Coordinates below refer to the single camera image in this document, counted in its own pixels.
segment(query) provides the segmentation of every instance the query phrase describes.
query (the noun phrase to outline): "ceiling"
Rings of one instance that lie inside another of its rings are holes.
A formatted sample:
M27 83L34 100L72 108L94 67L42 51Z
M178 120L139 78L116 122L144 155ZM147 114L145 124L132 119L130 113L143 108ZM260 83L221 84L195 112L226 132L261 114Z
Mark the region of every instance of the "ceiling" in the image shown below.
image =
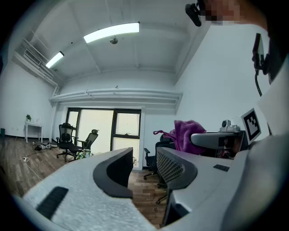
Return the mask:
M197 27L185 13L187 0L63 0L40 22L29 41L50 60L64 80L119 70L150 70L178 76ZM83 37L96 30L140 22L140 32L86 44Z

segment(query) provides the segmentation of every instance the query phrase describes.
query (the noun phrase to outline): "potted plant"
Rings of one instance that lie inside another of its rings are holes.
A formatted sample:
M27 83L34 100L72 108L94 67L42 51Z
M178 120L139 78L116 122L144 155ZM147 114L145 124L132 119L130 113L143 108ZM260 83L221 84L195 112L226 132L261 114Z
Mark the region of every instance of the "potted plant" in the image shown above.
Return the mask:
M26 121L27 121L27 122L28 122L28 121L31 122L31 116L30 116L30 115L27 115L27 116L26 116Z

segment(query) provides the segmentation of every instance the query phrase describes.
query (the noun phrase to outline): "purple cloth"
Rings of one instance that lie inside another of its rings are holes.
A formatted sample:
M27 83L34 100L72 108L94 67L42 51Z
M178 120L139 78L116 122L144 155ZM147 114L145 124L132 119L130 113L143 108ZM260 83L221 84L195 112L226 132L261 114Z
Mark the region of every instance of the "purple cloth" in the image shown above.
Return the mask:
M207 131L197 122L193 120L182 121L175 120L175 129L171 130L170 133L164 131L154 131L154 135L163 133L165 137L171 138L178 151L188 152L199 155L206 149L195 146L191 143L191 135L195 133L206 133Z

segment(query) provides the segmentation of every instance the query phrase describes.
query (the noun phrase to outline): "fluorescent light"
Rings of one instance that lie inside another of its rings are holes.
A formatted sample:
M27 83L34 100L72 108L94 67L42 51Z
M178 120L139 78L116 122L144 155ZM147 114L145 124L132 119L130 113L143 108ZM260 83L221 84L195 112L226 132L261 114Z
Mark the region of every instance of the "fluorescent light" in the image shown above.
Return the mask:
M47 64L46 67L50 68L53 64L55 64L59 59L61 59L64 56L64 54L60 51L57 53L56 56L54 56Z
M105 38L112 35L117 34L125 34L125 33L136 33L140 32L140 24L139 23L128 23L117 25L113 27L104 28L99 31L92 32L84 36L86 43L92 42L97 39Z

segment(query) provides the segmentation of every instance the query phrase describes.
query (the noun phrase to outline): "white cord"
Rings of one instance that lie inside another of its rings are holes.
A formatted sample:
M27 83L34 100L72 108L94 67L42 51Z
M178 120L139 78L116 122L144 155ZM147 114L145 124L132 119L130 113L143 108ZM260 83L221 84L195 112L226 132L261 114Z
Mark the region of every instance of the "white cord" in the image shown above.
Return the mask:
M29 161L29 158L23 158L23 159L22 159L22 163L26 163L26 166L27 166L28 168L30 168L30 170L31 170L32 172L34 172L34 174L35 174L39 179L42 180L42 178L39 177L39 176L36 174L36 172L31 169L31 167L28 166L28 164L27 164L28 161Z

